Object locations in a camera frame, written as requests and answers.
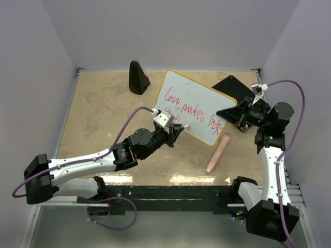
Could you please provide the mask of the yellow framed whiteboard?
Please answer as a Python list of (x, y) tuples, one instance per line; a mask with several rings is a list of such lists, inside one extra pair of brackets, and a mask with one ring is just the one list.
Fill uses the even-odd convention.
[(174, 115), (174, 123), (188, 125), (186, 132), (213, 146), (227, 121), (220, 110), (237, 106), (237, 100), (174, 70), (165, 73), (155, 108)]

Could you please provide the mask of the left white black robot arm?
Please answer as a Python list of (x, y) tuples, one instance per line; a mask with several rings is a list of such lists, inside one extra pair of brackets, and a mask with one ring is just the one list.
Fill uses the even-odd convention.
[(155, 125), (155, 130), (138, 129), (112, 150), (70, 159), (51, 159), (37, 155), (25, 169), (25, 197), (29, 205), (44, 203), (52, 197), (77, 196), (103, 202), (108, 193), (103, 179), (87, 175), (124, 171), (137, 166), (162, 145), (173, 147), (185, 126), (172, 124), (166, 131)]

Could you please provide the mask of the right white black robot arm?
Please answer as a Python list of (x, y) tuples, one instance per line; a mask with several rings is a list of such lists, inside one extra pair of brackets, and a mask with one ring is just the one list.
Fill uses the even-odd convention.
[(279, 102), (264, 110), (246, 98), (235, 107), (216, 113), (238, 129), (256, 126), (254, 143), (263, 167), (263, 188), (253, 179), (237, 177), (230, 190), (231, 199), (244, 202), (247, 208), (246, 230), (250, 234), (284, 243), (299, 220), (293, 207), (284, 174), (285, 128), (294, 114), (293, 108)]

